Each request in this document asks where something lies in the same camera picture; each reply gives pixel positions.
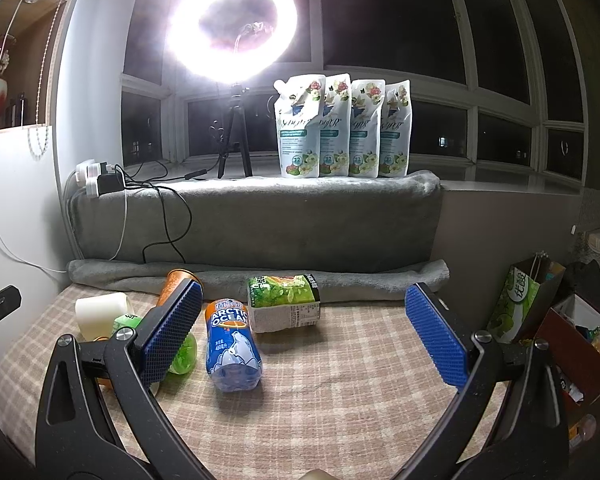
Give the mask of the cream white plastic cup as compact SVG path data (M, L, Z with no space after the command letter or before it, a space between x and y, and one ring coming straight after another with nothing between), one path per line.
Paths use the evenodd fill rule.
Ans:
M124 292L80 298L74 304L76 322L87 341L111 335L114 320L131 312L128 296Z

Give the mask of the orange cup lying front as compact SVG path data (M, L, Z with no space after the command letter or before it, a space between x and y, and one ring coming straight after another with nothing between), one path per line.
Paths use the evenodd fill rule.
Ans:
M96 367L97 383L105 390L112 389L112 382L106 370L105 349L108 344L108 337L99 336L95 339L97 349L94 351L94 367Z

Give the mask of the orange cup near blanket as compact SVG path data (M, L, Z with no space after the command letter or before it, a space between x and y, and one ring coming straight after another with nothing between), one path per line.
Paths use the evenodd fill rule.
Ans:
M181 284L182 281L192 280L198 284L201 284L199 278L196 277L195 274L186 269L173 269L168 274L166 274L166 281L164 282L161 294L156 303L157 307L161 307L166 300L169 299L172 292L178 288L178 285Z

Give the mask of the white cabinet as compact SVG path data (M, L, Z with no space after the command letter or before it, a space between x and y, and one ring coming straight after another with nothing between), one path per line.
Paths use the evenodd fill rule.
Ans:
M59 195L50 126L0 130L0 289L21 306L0 322L0 362L66 287L72 257Z

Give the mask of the red open box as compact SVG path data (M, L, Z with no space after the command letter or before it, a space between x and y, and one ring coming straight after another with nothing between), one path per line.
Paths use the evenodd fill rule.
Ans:
M544 316L536 336L548 343L570 416L600 396L600 311L572 294Z

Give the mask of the green plastic bottle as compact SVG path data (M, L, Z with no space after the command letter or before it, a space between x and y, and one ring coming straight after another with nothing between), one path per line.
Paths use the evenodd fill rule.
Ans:
M114 319L111 333L122 327L137 328L143 318L133 313L125 313ZM178 352L169 366L168 372L174 375L186 375L191 372L197 362L197 343L193 334L187 334Z

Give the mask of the green paper bag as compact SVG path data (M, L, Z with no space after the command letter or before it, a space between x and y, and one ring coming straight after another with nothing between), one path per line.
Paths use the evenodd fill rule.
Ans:
M565 270L546 252L512 264L486 326L491 335L501 344L532 338L553 304Z

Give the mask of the white power strip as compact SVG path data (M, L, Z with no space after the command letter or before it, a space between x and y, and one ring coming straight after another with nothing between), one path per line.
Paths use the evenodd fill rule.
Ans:
M87 159L76 165L76 186L83 190L88 197L95 198L100 195L98 178L109 174L111 167L106 162L96 162Z

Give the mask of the black power adapter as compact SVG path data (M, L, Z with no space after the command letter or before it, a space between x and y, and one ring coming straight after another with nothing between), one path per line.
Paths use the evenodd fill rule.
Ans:
M106 162L99 164L99 174L96 178L96 195L103 196L109 193L123 191L125 182L123 174L116 167L111 167Z

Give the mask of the plaid beige table cloth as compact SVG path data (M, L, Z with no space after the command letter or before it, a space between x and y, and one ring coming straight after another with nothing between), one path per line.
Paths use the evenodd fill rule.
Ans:
M38 398L56 339L79 335L76 300L103 290L70 285L7 347L0 362L0 427L34 459ZM324 307L315 326L257 336L263 375L222 393L204 366L207 330L192 330L198 363L169 374L157 400L218 479L390 479L455 396L442 382L404 307Z

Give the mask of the blue Arctic Ocean can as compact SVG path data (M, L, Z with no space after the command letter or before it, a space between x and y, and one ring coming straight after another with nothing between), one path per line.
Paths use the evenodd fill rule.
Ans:
M235 299L219 299L204 309L204 318L206 369L213 385L225 393L256 388L262 360L252 338L247 307Z

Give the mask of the green white drink carton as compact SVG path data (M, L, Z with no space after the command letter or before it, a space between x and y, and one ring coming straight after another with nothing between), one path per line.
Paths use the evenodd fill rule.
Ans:
M247 282L250 327L257 334L313 326L321 318L321 297L312 274L262 275Z

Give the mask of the grey folded blanket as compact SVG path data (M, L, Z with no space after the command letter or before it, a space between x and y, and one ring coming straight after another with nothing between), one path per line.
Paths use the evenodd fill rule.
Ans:
M175 182L99 198L74 196L81 255L73 283L158 292L175 268L192 271L210 299L245 298L255 276L309 273L322 299L398 301L411 284L441 288L448 265L432 245L439 178L248 178Z

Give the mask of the black tripod stand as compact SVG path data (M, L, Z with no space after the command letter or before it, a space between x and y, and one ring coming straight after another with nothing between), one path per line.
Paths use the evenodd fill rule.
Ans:
M242 102L245 93L246 88L242 84L233 84L230 88L228 109L223 119L220 135L218 173L216 174L218 179L224 177L228 156L234 150L237 150L242 158L244 176L246 178L252 176L246 113Z

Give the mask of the white refill pouch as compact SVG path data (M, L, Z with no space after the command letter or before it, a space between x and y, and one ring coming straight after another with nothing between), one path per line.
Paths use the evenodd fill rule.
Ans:
M306 74L276 80L274 103L280 173L285 178L317 178L326 76Z
M349 146L351 177L378 177L381 107L385 92L386 82L383 79L352 81Z
M320 176L347 177L351 120L351 77L328 76L325 82L320 128Z
M381 109L379 175L406 176L413 120L411 81L387 84Z

